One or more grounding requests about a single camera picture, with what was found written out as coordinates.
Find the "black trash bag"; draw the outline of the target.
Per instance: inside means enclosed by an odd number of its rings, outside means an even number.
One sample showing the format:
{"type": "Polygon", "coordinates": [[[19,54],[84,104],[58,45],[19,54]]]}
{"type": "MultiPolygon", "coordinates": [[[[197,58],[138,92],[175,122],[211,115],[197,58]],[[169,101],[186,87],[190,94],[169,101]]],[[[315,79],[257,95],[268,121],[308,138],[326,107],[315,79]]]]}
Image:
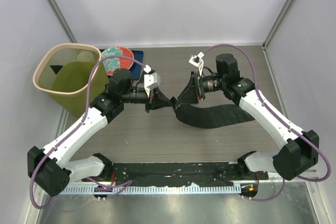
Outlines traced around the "black trash bag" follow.
{"type": "Polygon", "coordinates": [[[254,118],[234,104],[222,104],[206,108],[195,105],[198,98],[171,98],[176,118],[183,124],[200,128],[215,129],[253,121],[254,118]]]}

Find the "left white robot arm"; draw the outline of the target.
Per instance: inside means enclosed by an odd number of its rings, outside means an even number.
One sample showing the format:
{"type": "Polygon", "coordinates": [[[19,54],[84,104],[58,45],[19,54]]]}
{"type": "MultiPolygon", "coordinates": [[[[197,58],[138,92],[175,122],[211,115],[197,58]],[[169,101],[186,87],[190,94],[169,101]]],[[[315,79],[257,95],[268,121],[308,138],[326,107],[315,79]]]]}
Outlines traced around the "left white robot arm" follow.
{"type": "Polygon", "coordinates": [[[100,153],[77,161],[71,161],[71,158],[124,110],[125,103],[144,104],[146,112],[172,106],[170,99],[159,89],[160,76],[149,67],[143,75],[144,86],[137,88],[132,84],[129,70],[116,70],[105,90],[68,130],[43,148],[34,146],[28,151],[28,175],[49,196],[57,196],[69,183],[77,180],[93,177],[105,182],[111,177],[113,163],[100,153]]]}

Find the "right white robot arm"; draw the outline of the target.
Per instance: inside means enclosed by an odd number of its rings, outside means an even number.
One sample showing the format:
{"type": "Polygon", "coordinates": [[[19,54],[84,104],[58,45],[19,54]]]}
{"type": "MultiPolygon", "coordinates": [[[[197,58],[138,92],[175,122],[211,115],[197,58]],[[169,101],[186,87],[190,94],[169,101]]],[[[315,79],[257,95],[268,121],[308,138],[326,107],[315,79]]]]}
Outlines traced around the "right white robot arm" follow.
{"type": "Polygon", "coordinates": [[[216,57],[216,72],[203,75],[203,53],[191,56],[198,67],[175,106],[177,119],[189,126],[215,129],[256,120],[279,148],[277,153],[251,151],[238,159],[237,173],[250,179],[256,172],[276,172],[292,180],[318,162],[319,136],[291,123],[256,90],[254,83],[240,76],[231,54],[216,57]]]}

